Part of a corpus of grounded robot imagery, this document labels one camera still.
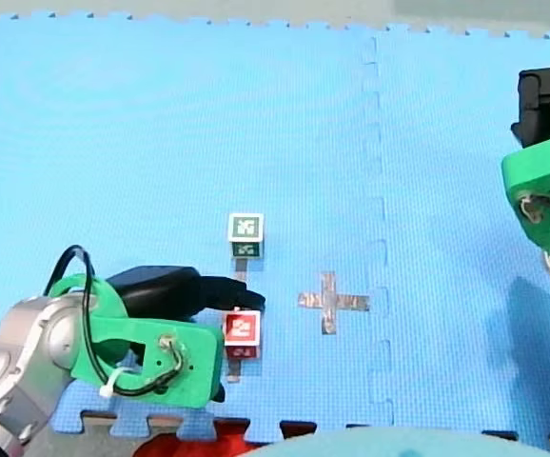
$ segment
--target green gripper mount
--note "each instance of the green gripper mount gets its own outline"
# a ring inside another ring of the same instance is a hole
[[[550,254],[550,207],[539,208],[540,220],[530,221],[521,211],[521,199],[529,195],[550,197],[550,140],[537,143],[503,159],[505,192],[524,232]]]
[[[49,296],[59,297],[72,289],[83,288],[86,276],[77,274],[53,285]],[[107,375],[128,353],[130,343],[146,348],[141,372],[122,372],[116,379],[121,388],[139,388],[174,367],[169,348],[163,338],[172,341],[182,354],[181,372],[169,383],[165,393],[148,393],[135,397],[140,401],[169,407],[204,407],[220,385],[224,335],[218,328],[209,328],[178,321],[129,318],[123,301],[106,281],[95,279],[91,288],[95,305],[90,310],[91,337],[99,362]],[[101,386],[88,357],[81,333],[79,354],[71,371],[75,379]]]

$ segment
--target interlocking foam tile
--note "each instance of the interlocking foam tile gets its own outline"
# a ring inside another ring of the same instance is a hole
[[[518,72],[550,39],[378,36],[394,422],[550,433],[550,279],[502,197]]]
[[[297,304],[324,270],[341,292],[381,290],[374,40],[323,24],[88,15],[0,18],[0,316],[40,290],[70,243],[102,276],[150,263],[230,275],[227,215],[263,212],[267,252],[249,274],[268,298],[263,357],[226,385],[224,405],[183,411],[181,437],[213,436],[212,414],[250,419],[252,441],[279,438],[282,420],[390,424],[365,359],[383,304],[342,311],[333,337]],[[342,236],[349,227],[358,236]],[[57,430],[78,431],[76,416],[101,405],[77,386]],[[119,400],[111,412],[112,433],[146,436],[146,417],[164,410]]]
[[[102,276],[230,275],[227,214],[259,211],[265,259],[248,281],[267,297],[264,349],[222,405],[104,403],[74,383],[53,427],[108,409],[117,436],[171,414],[185,439],[227,417],[249,419],[253,442],[307,421],[509,430],[547,447],[550,280],[500,161],[518,148],[518,72],[550,66],[550,34],[128,18],[0,17],[0,318],[71,243]],[[323,336],[297,296],[329,270],[371,308],[341,310]]]

